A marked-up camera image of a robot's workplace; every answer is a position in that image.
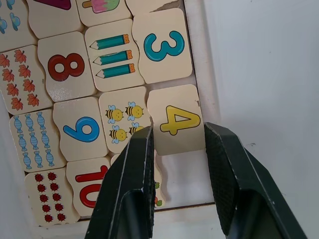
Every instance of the autumn leaf illustration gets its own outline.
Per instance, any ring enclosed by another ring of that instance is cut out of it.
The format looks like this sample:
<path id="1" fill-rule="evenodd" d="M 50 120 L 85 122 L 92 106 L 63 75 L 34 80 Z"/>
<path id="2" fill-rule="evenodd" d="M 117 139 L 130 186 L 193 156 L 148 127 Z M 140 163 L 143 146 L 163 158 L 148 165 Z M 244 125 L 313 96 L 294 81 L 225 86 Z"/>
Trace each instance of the autumn leaf illustration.
<path id="1" fill-rule="evenodd" d="M 30 77 L 31 71 L 28 68 L 29 66 L 26 67 L 25 65 L 19 65 L 19 76 L 23 76 L 25 78 Z"/>
<path id="2" fill-rule="evenodd" d="M 12 84 L 12 83 L 9 83 L 7 84 L 7 89 L 8 91 L 8 95 L 12 95 L 12 96 L 15 96 L 15 95 L 19 95 L 19 89 L 16 87 L 16 84 Z"/>
<path id="3" fill-rule="evenodd" d="M 12 109 L 23 110 L 23 104 L 21 102 L 21 99 L 18 99 L 17 97 L 12 98 Z"/>
<path id="4" fill-rule="evenodd" d="M 12 74 L 12 70 L 10 71 L 9 69 L 4 69 L 2 70 L 2 76 L 4 81 L 14 81 L 14 74 Z"/>
<path id="5" fill-rule="evenodd" d="M 21 50 L 15 50 L 14 52 L 15 52 L 14 57 L 16 62 L 20 62 L 20 64 L 22 62 L 24 63 L 26 62 L 26 55 L 24 55 L 24 51 L 21 52 Z"/>
<path id="6" fill-rule="evenodd" d="M 8 59 L 8 55 L 3 55 L 3 54 L 0 54 L 0 66 L 3 66 L 3 67 L 9 67 L 10 66 L 10 61 Z"/>
<path id="7" fill-rule="evenodd" d="M 34 86 L 34 84 L 32 84 L 33 81 L 24 80 L 23 82 L 24 82 L 24 84 L 23 84 L 23 86 L 24 86 L 24 89 L 23 89 L 23 90 L 24 90 L 24 91 L 29 91 L 29 93 L 30 93 L 31 91 L 34 92 L 35 86 Z"/>
<path id="8" fill-rule="evenodd" d="M 33 93 L 28 94 L 28 105 L 32 105 L 33 107 L 35 105 L 39 106 L 39 99 L 37 98 L 38 95 L 34 95 Z"/>

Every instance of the ladybug illustration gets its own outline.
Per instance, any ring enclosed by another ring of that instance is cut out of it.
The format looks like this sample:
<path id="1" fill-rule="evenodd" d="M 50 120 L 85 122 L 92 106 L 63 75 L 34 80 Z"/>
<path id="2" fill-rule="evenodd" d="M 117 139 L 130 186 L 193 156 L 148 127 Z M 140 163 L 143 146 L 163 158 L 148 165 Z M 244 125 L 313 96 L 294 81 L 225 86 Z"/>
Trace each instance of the ladybug illustration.
<path id="1" fill-rule="evenodd" d="M 48 198 L 48 196 L 42 194 L 42 195 L 40 195 L 40 200 L 41 200 L 41 202 L 45 203 L 49 200 L 49 198 Z"/>
<path id="2" fill-rule="evenodd" d="M 62 211 L 63 210 L 63 205 L 62 204 L 59 204 L 59 203 L 57 203 L 57 204 L 55 204 L 55 209 L 58 211 L 58 212 L 60 212 L 60 211 Z"/>
<path id="3" fill-rule="evenodd" d="M 43 193 L 45 191 L 46 187 L 43 184 L 38 185 L 38 191 Z"/>
<path id="4" fill-rule="evenodd" d="M 52 191 L 56 191 L 59 189 L 59 185 L 57 185 L 56 183 L 51 183 L 50 188 Z"/>
<path id="5" fill-rule="evenodd" d="M 66 219 L 66 216 L 65 216 L 64 214 L 62 214 L 62 213 L 59 213 L 59 214 L 58 214 L 58 220 L 59 220 L 60 222 L 64 221 L 65 219 Z"/>
<path id="6" fill-rule="evenodd" d="M 48 173 L 48 179 L 50 181 L 53 181 L 54 179 L 56 179 L 56 174 L 55 173 Z"/>
<path id="7" fill-rule="evenodd" d="M 51 207 L 50 207 L 49 205 L 43 205 L 43 206 L 42 206 L 42 210 L 43 210 L 45 213 L 47 213 L 47 212 L 50 212 Z"/>
<path id="8" fill-rule="evenodd" d="M 51 221 L 53 221 L 53 216 L 47 214 L 44 216 L 44 219 L 46 222 L 50 223 Z"/>
<path id="9" fill-rule="evenodd" d="M 34 178 L 37 182 L 41 182 L 44 179 L 44 177 L 38 173 L 34 176 Z"/>
<path id="10" fill-rule="evenodd" d="M 55 201 L 59 201 L 59 200 L 61 200 L 62 197 L 61 197 L 60 194 L 55 193 L 55 194 L 52 195 L 52 198 L 53 198 L 53 200 L 55 200 Z"/>

